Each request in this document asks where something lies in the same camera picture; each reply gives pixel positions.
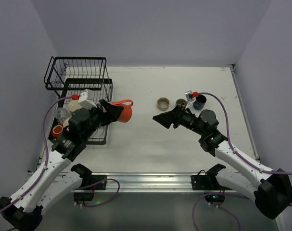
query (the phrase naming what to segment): wire rack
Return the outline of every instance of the wire rack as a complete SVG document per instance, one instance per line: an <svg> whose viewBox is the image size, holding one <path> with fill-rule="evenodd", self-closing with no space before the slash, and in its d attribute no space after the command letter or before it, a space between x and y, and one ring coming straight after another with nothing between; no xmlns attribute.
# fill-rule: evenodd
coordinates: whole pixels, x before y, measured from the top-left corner
<svg viewBox="0 0 292 231"><path fill-rule="evenodd" d="M53 90L59 98L80 94L85 89L94 91L93 101L110 102L113 95L113 81L109 79L106 58L103 57L51 57L44 77L47 90ZM65 100L58 107L66 107L71 100ZM100 127L88 139L87 144L106 144L108 126Z"/></svg>

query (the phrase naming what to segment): orange cup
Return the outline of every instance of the orange cup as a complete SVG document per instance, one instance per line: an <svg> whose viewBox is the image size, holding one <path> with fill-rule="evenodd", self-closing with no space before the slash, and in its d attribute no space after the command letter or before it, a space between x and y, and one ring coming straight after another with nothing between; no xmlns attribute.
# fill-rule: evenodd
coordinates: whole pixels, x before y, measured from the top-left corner
<svg viewBox="0 0 292 231"><path fill-rule="evenodd" d="M133 106L132 100L121 100L121 101L109 102L109 103L115 106L122 106L124 108L118 119L119 122L126 123L131 119L132 113L133 113L132 108L131 108Z"/></svg>

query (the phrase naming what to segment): white wall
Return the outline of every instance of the white wall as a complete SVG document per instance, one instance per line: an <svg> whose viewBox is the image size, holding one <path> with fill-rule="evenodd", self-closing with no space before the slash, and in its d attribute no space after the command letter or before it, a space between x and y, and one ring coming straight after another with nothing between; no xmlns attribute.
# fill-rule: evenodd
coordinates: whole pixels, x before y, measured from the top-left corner
<svg viewBox="0 0 292 231"><path fill-rule="evenodd" d="M43 76L55 54L30 0L0 0L0 197L16 191L38 160L43 114L55 99ZM0 231L10 227L0 215Z"/></svg>
<svg viewBox="0 0 292 231"><path fill-rule="evenodd" d="M272 1L236 77L262 162L292 171L292 0ZM284 218L292 231L292 208Z"/></svg>
<svg viewBox="0 0 292 231"><path fill-rule="evenodd" d="M60 55L234 64L271 0L32 0Z"/></svg>

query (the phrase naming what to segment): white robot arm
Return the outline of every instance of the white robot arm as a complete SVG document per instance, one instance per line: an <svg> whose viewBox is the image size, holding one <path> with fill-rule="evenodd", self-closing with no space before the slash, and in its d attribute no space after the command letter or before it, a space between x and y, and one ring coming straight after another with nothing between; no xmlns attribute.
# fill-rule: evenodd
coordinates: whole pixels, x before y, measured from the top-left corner
<svg viewBox="0 0 292 231"><path fill-rule="evenodd" d="M189 104L193 103L191 91L185 93ZM273 169L253 160L236 148L217 130L218 120L211 110L203 110L196 117L188 107L177 105L172 111L161 113L153 120L165 128L184 126L201 135L202 149L217 157L234 169L216 165L207 172L210 184L228 187L245 195L255 202L258 209L268 218L275 219L292 203L292 186L288 175L274 173Z"/></svg>
<svg viewBox="0 0 292 231"><path fill-rule="evenodd" d="M81 164L71 168L61 181L55 178L86 148L88 138L98 129L119 119L123 107L100 100L95 105L86 94L79 101L84 108L76 110L68 127L58 137L49 152L47 163L41 164L31 178L10 197L0 198L0 212L19 231L33 231L42 215L67 193L91 177L91 171Z"/></svg>

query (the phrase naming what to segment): black cup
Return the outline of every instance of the black cup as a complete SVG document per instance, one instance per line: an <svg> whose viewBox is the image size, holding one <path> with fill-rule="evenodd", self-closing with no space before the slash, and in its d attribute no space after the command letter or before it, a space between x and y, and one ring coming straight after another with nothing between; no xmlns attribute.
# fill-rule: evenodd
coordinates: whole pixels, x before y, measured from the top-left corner
<svg viewBox="0 0 292 231"><path fill-rule="evenodd" d="M193 107L196 110L202 110L205 103L207 102L207 98L204 95L199 95L195 99L196 101L194 102Z"/></svg>

